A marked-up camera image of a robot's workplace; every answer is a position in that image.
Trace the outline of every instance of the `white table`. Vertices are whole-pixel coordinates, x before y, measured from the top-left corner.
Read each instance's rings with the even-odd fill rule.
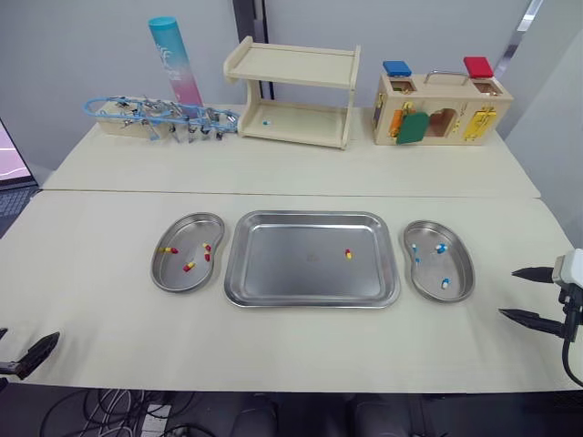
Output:
[[[365,210],[392,234],[402,282],[383,310],[242,309],[222,283],[237,220],[263,208]],[[226,224],[210,282],[175,295],[148,270],[168,225],[212,211]],[[464,240],[476,289],[444,305],[405,279],[399,237],[434,219]],[[521,327],[498,308],[562,320],[558,288],[513,278],[552,265],[571,246],[536,199],[334,198],[160,193],[37,195],[0,240],[1,357],[62,332],[29,382],[204,391],[492,392],[575,389],[561,340]],[[572,366],[581,374],[579,340]]]
[[[306,196],[538,198],[497,133],[482,146],[376,146],[356,108],[346,150],[226,135],[189,144],[93,127],[44,189]]]

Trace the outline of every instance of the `monitor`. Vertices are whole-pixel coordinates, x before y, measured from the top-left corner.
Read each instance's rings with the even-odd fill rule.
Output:
[[[0,189],[31,183],[35,183],[35,180],[0,120]]]

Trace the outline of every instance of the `rectangular metal tray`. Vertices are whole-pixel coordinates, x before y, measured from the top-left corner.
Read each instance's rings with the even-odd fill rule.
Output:
[[[389,230],[374,214],[254,211],[235,229],[225,292],[237,305],[382,308],[399,290]]]

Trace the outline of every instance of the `shelf board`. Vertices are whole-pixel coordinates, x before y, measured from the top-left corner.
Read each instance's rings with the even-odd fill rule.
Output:
[[[243,136],[343,148],[345,107],[320,107],[262,100],[245,126]]]
[[[252,43],[230,77],[350,89],[356,52]]]

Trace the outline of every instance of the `metal handle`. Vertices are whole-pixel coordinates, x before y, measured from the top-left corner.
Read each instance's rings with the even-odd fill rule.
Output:
[[[427,73],[427,76],[425,76],[425,80],[423,81],[423,83],[426,84],[427,81],[429,80],[429,77],[433,75],[463,76],[464,82],[462,82],[462,85],[465,85],[467,79],[470,78],[466,73],[461,73],[459,71],[432,70],[430,73]]]

